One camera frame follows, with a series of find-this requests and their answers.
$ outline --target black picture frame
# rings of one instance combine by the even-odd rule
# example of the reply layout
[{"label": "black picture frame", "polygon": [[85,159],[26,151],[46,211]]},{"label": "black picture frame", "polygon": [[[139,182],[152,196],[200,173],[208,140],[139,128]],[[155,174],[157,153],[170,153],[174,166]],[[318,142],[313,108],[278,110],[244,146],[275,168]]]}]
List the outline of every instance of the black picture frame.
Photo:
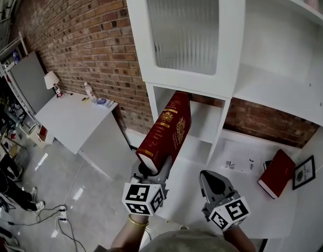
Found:
[{"label": "black picture frame", "polygon": [[[311,165],[312,165],[312,177],[310,177],[308,180],[306,180],[303,183],[300,183],[298,185],[295,185],[295,179],[296,179],[296,172],[297,170],[302,167],[304,164],[308,163],[309,161],[311,161]],[[307,184],[308,182],[312,181],[313,179],[315,179],[315,163],[314,163],[314,156],[312,155],[311,157],[309,157],[307,160],[305,160],[303,163],[301,163],[300,165],[298,165],[297,167],[294,168],[294,175],[293,175],[293,190],[296,190],[297,188]]]}]

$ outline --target brick wall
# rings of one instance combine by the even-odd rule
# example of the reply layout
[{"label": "brick wall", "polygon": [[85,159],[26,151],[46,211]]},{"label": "brick wall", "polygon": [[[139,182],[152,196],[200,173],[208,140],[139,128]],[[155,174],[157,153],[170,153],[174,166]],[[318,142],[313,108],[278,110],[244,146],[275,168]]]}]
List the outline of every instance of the brick wall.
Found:
[{"label": "brick wall", "polygon": [[302,148],[319,125],[283,111],[233,98],[223,127]]},{"label": "brick wall", "polygon": [[[38,51],[60,86],[119,103],[117,121],[146,133],[153,118],[141,78],[125,0],[22,0],[11,38],[21,31],[29,51]],[[193,94],[192,100],[221,106]],[[318,126],[258,104],[233,99],[224,128],[302,147]]]}]

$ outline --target framed picture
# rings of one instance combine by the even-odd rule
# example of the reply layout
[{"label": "framed picture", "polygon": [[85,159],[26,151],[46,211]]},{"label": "framed picture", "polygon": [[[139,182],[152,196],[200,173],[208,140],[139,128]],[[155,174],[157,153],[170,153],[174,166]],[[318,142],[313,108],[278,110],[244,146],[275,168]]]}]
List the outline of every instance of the framed picture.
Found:
[{"label": "framed picture", "polygon": [[293,189],[299,188],[315,179],[314,156],[312,155],[294,169]]}]

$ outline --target power strip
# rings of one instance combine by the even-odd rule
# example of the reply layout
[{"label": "power strip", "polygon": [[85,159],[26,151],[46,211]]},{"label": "power strip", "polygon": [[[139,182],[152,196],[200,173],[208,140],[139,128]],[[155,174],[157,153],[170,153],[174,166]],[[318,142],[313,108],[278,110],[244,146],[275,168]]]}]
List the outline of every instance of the power strip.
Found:
[{"label": "power strip", "polygon": [[60,212],[60,218],[64,218],[64,219],[67,219],[67,214],[66,214],[66,212],[67,212],[67,208],[66,208],[66,206],[64,206],[64,205],[62,205],[61,207],[60,207],[60,209],[61,210],[64,210],[64,211],[61,211]]}]

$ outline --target red book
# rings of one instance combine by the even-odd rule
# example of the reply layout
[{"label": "red book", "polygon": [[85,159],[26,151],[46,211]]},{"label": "red book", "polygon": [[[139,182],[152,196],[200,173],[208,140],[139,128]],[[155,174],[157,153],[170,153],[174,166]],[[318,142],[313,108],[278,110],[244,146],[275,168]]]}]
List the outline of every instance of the red book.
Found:
[{"label": "red book", "polygon": [[172,157],[174,163],[190,126],[188,93],[176,91],[137,149],[139,160],[153,174],[162,169],[168,156]]},{"label": "red book", "polygon": [[273,199],[276,199],[283,192],[287,182],[293,178],[295,166],[290,157],[279,149],[258,183]]}]

